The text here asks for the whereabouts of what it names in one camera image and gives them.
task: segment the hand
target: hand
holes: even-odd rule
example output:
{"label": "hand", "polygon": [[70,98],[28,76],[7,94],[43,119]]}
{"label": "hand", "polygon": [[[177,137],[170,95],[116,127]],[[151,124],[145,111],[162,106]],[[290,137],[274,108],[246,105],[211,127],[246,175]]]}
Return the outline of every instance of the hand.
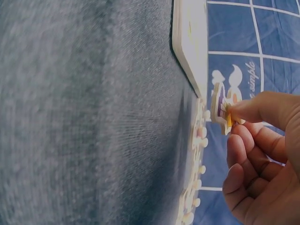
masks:
{"label": "hand", "polygon": [[300,224],[300,96],[262,92],[230,111],[247,121],[232,129],[227,143],[223,194],[232,214],[245,225]]}

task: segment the blue fabric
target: blue fabric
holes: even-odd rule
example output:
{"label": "blue fabric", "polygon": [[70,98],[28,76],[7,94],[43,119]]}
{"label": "blue fabric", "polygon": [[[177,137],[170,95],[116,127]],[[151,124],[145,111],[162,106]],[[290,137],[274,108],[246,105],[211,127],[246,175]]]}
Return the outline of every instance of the blue fabric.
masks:
{"label": "blue fabric", "polygon": [[[208,2],[208,105],[215,81],[223,81],[226,90],[237,85],[244,99],[262,90],[300,93],[297,0],[253,0],[253,4],[258,34],[249,0]],[[221,135],[219,125],[208,123],[207,129],[209,145],[203,159],[207,170],[202,185],[220,188],[228,172],[227,137]],[[199,196],[201,205],[196,210],[195,225],[239,224],[220,191],[200,191]]]}

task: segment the cartoon puzzle piece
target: cartoon puzzle piece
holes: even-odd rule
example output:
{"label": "cartoon puzzle piece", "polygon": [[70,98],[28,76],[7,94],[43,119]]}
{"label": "cartoon puzzle piece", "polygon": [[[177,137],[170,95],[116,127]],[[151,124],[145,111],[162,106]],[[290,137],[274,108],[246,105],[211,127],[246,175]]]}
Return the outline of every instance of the cartoon puzzle piece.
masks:
{"label": "cartoon puzzle piece", "polygon": [[222,134],[227,135],[235,123],[245,123],[242,119],[234,120],[228,112],[228,108],[241,101],[242,96],[238,88],[231,87],[225,97],[224,84],[218,82],[215,84],[211,100],[211,121],[221,125]]}

